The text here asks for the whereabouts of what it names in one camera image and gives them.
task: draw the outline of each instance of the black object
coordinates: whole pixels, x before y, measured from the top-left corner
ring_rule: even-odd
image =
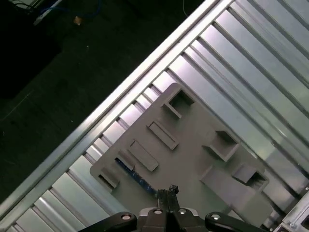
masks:
[[[60,52],[59,47],[33,25],[34,10],[0,1],[0,97],[14,97]]]
[[[219,212],[213,212],[201,219],[189,209],[181,209],[176,194],[178,187],[157,193],[157,208],[148,210],[147,215],[137,219],[129,212],[121,212],[104,219],[82,232],[265,232],[246,222]]]
[[[305,220],[303,220],[303,222],[301,223],[301,225],[306,228],[307,230],[309,230],[309,215],[307,215],[307,217],[305,218]]]

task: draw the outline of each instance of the blue cable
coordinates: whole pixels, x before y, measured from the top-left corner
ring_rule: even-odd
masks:
[[[102,8],[102,2],[101,1],[102,0],[98,0],[98,8],[97,8],[97,10],[95,12],[93,12],[91,14],[75,13],[75,15],[78,16],[78,17],[88,17],[88,18],[92,18],[92,17],[97,16],[99,14],[101,8]],[[42,9],[40,11],[40,15],[42,15],[44,12],[46,12],[48,10],[59,10],[59,11],[71,12],[71,10],[68,9],[68,8],[54,6],[54,7],[48,7],[48,8]]]
[[[151,196],[156,196],[157,191],[144,180],[136,171],[130,170],[120,159],[115,158],[117,164],[122,167],[145,191],[147,191]]]

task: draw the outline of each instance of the raised rectangular block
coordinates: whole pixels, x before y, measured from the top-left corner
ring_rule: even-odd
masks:
[[[166,146],[168,146],[171,150],[174,150],[175,147],[178,145],[178,141],[174,136],[168,132],[164,126],[158,122],[157,120],[153,121],[148,125],[149,130],[154,133]]]
[[[133,140],[128,151],[139,160],[150,172],[155,170],[159,163],[149,152],[136,140]]]
[[[119,184],[116,174],[107,167],[102,168],[99,178],[112,189],[116,188]]]
[[[207,187],[211,188],[227,205],[247,202],[255,193],[244,184],[232,178],[228,173],[214,166],[210,167],[201,177]]]
[[[178,90],[168,98],[163,106],[180,119],[182,118],[182,114],[185,113],[193,103],[194,100],[190,96],[183,90]]]
[[[120,159],[129,170],[132,171],[134,169],[135,161],[127,152],[120,150],[116,157]]]

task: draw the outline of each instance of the dark carpet floor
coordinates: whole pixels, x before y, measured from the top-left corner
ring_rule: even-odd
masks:
[[[186,19],[183,0],[102,1],[80,26],[74,14],[49,14],[39,26],[62,52],[14,99],[0,100],[0,202]],[[186,0],[187,14],[201,2]],[[91,12],[97,3],[62,6]]]

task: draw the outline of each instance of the rectangular slot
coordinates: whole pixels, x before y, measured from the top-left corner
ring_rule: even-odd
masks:
[[[177,118],[182,118],[194,103],[183,90],[177,92],[171,99],[164,104],[164,106]]]
[[[250,178],[256,173],[256,171],[257,171],[256,168],[246,163],[243,163],[237,168],[237,170],[233,174],[233,177],[238,181],[247,184]]]
[[[164,126],[158,121],[153,121],[148,129],[151,130],[166,146],[168,146],[171,150],[174,150],[178,145],[178,141],[174,138],[174,136],[169,133]]]
[[[149,154],[149,152],[136,140],[132,142],[128,151],[137,158],[150,172],[155,170],[159,163]]]
[[[182,107],[188,107],[192,105],[194,101],[183,91],[180,90],[170,101],[169,104],[176,110]]]
[[[238,147],[239,143],[225,131],[216,131],[214,139],[207,146],[224,162],[232,157]]]
[[[267,182],[267,180],[261,174],[259,174],[259,172],[256,172],[248,180],[246,185],[253,188],[254,190],[259,190],[259,189],[261,189],[262,186],[265,185],[266,182]]]
[[[114,187],[102,175],[98,175],[98,177],[108,188],[114,189]]]

